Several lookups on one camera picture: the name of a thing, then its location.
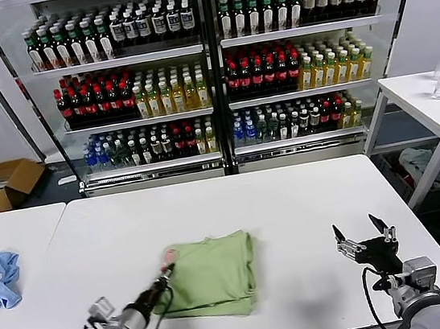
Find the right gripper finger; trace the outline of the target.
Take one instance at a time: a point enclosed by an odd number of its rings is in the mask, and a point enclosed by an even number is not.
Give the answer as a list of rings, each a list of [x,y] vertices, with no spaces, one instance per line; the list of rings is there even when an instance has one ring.
[[[373,223],[374,227],[383,235],[384,241],[388,243],[397,242],[396,227],[388,226],[382,219],[369,214],[369,219]]]
[[[338,251],[348,259],[360,263],[360,259],[366,254],[367,247],[347,239],[343,233],[334,224],[332,225],[334,231],[335,243]]]

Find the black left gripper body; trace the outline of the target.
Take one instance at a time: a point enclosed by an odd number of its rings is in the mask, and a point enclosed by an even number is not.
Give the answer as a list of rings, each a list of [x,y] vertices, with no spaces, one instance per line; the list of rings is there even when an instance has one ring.
[[[148,290],[144,290],[134,302],[136,310],[142,315],[150,315],[167,287],[166,283],[160,283],[153,284]]]

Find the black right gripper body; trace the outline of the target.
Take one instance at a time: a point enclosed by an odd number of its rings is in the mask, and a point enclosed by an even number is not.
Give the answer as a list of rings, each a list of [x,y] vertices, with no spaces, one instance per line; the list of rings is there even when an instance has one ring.
[[[383,236],[361,241],[362,248],[356,252],[356,262],[369,264],[380,274],[397,274],[402,271],[403,263],[397,256],[398,241],[385,241]]]

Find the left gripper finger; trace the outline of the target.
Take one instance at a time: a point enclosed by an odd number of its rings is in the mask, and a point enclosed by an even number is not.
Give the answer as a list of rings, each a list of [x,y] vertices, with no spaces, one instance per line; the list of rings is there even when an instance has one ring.
[[[165,264],[161,268],[160,274],[157,278],[159,289],[166,289],[168,287],[168,283],[173,274],[173,270],[174,270],[174,266],[172,262],[170,264]]]
[[[166,265],[161,270],[160,279],[162,283],[162,288],[164,290],[166,290],[169,287],[169,282],[171,280],[172,274],[174,273],[174,269],[175,269],[175,265],[171,264],[171,265]]]

